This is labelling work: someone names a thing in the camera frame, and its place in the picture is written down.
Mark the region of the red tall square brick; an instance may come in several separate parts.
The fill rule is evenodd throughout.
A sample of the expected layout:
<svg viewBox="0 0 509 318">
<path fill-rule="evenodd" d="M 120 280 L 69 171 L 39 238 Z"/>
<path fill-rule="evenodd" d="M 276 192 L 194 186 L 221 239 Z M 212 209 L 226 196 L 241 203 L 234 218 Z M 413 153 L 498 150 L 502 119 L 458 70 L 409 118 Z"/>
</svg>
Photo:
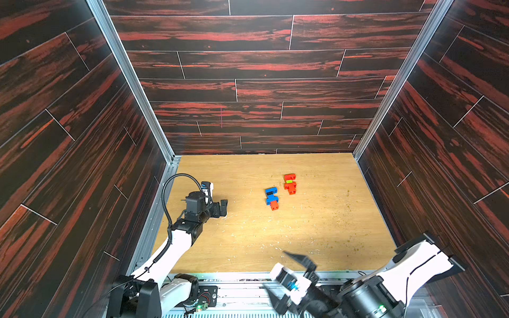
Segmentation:
<svg viewBox="0 0 509 318">
<path fill-rule="evenodd" d="M 277 210 L 279 208 L 278 202 L 277 201 L 271 202 L 270 207 L 273 211 Z"/>
</svg>

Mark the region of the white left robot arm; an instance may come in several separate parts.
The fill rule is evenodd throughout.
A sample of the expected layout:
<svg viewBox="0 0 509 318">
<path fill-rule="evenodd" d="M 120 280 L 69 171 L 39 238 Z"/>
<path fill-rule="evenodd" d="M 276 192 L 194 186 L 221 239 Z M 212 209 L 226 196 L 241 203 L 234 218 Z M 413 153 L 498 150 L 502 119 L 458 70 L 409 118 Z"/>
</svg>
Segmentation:
<svg viewBox="0 0 509 318">
<path fill-rule="evenodd" d="M 178 305 L 198 301 L 198 279 L 178 274 L 165 279 L 180 258 L 201 235 L 210 218 L 227 215 L 227 200 L 219 202 L 204 192 L 191 192 L 186 197 L 183 217 L 169 227 L 167 238 L 156 254 L 130 275 L 120 275 L 108 294 L 107 317 L 163 317 Z"/>
</svg>

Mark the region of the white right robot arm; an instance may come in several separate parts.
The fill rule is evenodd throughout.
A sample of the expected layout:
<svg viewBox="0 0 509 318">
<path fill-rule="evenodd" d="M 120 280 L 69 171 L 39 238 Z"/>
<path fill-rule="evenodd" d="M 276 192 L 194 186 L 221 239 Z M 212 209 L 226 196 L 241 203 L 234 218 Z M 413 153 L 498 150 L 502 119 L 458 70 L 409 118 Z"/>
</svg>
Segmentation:
<svg viewBox="0 0 509 318">
<path fill-rule="evenodd" d="M 284 295 L 268 290 L 274 311 L 303 317 L 405 317 L 414 294 L 426 283 L 464 272 L 456 256 L 447 255 L 428 232 L 399 246 L 395 256 L 378 270 L 346 282 L 338 295 L 319 289 L 316 264 L 307 256 L 288 253 L 306 271 L 299 276 L 281 263 L 270 272 Z"/>
</svg>

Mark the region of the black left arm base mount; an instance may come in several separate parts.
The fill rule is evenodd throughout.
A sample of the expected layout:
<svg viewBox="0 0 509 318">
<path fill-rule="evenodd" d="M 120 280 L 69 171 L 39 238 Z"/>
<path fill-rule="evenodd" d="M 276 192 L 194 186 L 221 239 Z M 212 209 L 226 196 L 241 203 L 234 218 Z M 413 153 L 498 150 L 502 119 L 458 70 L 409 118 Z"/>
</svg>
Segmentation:
<svg viewBox="0 0 509 318">
<path fill-rule="evenodd" d="M 196 299 L 192 302 L 192 307 L 201 307 L 203 310 L 205 306 L 216 307 L 218 290 L 218 286 L 198 286 L 198 294 Z"/>
</svg>

